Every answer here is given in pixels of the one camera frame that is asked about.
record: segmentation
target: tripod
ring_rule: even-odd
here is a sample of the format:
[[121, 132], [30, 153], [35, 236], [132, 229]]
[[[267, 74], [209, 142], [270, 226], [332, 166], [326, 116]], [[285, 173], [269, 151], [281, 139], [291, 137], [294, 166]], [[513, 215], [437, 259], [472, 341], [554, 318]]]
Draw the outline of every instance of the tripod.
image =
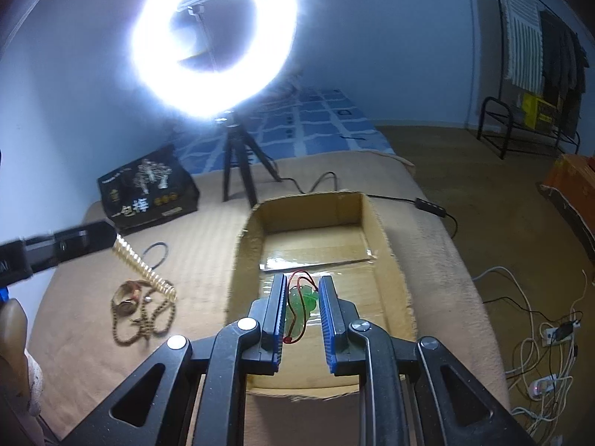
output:
[[248, 161], [248, 153], [246, 146], [260, 159], [264, 167], [267, 168], [269, 174], [277, 182], [281, 182], [279, 173], [273, 168], [273, 165], [254, 140], [248, 133], [244, 126], [237, 122], [236, 119], [229, 119], [231, 123], [226, 124], [227, 127], [227, 141], [225, 142], [225, 157], [224, 157], [224, 171], [223, 171], [223, 201], [229, 199], [229, 175], [231, 171], [231, 154], [236, 153], [237, 167], [240, 168], [240, 175], [246, 190], [246, 196], [250, 202], [250, 207], [258, 203], [257, 191], [254, 188], [254, 180], [252, 179], [252, 172], [250, 171], [250, 163]]

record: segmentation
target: triangular cutout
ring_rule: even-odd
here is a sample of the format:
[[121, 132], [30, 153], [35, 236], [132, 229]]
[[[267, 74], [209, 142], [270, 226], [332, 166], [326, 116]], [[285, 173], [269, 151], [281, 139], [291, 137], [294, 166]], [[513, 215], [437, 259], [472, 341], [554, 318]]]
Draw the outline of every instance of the triangular cutout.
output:
[[149, 372], [111, 409], [112, 417], [136, 427], [144, 426], [164, 372], [163, 364], [155, 364], [151, 367]]
[[459, 426], [469, 426], [489, 416], [487, 407], [449, 366], [442, 366], [440, 371]]

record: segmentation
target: floor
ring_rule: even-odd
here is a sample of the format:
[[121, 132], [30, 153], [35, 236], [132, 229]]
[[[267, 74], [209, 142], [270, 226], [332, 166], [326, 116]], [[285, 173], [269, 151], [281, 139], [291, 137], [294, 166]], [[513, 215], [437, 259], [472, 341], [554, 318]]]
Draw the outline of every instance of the floor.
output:
[[[582, 295], [581, 270], [592, 273], [587, 254], [555, 208], [536, 189], [553, 159], [510, 154], [504, 161], [484, 142], [465, 129], [447, 127], [379, 127], [395, 152], [416, 165], [415, 179], [426, 196], [447, 208], [459, 221], [454, 243], [471, 276], [494, 265], [513, 271], [534, 310], [553, 319], [569, 312]], [[489, 274], [477, 283], [484, 301], [509, 295], [522, 303], [510, 280]], [[515, 346], [530, 335], [528, 314], [505, 301], [486, 304], [506, 369], [515, 365]], [[589, 348], [595, 334], [595, 290], [589, 286], [576, 306], [584, 312], [577, 333], [579, 354], [572, 369], [573, 386], [559, 420], [556, 435], [570, 444], [591, 420], [585, 417], [595, 397], [595, 350]], [[535, 318], [536, 325], [543, 319]], [[559, 352], [551, 364], [559, 368]], [[548, 360], [542, 361], [531, 380], [549, 375]], [[511, 404], [538, 408], [538, 403], [511, 391]], [[535, 436], [541, 437], [541, 431]]]

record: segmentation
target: coiled spring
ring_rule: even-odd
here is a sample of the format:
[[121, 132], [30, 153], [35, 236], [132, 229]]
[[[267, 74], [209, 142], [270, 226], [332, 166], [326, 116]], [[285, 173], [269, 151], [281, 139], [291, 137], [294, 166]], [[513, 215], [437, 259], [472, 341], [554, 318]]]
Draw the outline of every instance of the coiled spring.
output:
[[165, 295], [172, 302], [176, 301], [176, 289], [174, 286], [160, 277], [159, 274], [155, 273], [153, 268], [147, 265], [138, 253], [135, 253], [135, 250], [130, 247], [128, 242], [120, 234], [118, 234], [112, 250], [114, 250], [114, 253], [124, 260], [130, 268], [138, 272], [145, 280], [147, 280], [159, 293]]

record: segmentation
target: beige blanket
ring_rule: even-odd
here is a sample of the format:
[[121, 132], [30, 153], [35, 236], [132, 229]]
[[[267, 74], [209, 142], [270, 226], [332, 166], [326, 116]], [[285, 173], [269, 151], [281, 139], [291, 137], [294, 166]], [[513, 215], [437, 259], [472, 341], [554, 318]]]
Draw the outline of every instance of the beige blanket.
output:
[[[325, 171], [335, 171], [339, 187], [370, 194], [423, 197], [401, 162], [368, 152], [337, 152], [279, 161], [280, 174], [309, 188]], [[260, 199], [295, 193], [276, 183], [262, 165], [253, 167]], [[156, 241], [170, 246], [159, 268], [178, 291], [171, 334], [190, 339], [213, 335], [224, 325], [234, 245], [248, 215], [237, 171], [231, 200], [221, 202], [222, 172], [195, 178], [199, 210], [168, 224], [127, 237], [141, 252]], [[324, 181], [319, 191], [331, 190]], [[411, 291], [420, 335], [433, 335], [508, 407], [508, 391], [495, 336], [469, 273], [440, 218], [408, 203], [374, 200]], [[87, 219], [102, 217], [99, 203]], [[42, 415], [59, 436], [66, 435], [161, 341], [141, 340], [118, 347], [111, 335], [109, 301], [123, 281], [137, 278], [111, 251], [61, 265], [41, 303], [30, 351], [45, 377]], [[246, 445], [356, 444], [358, 401], [248, 397]]]

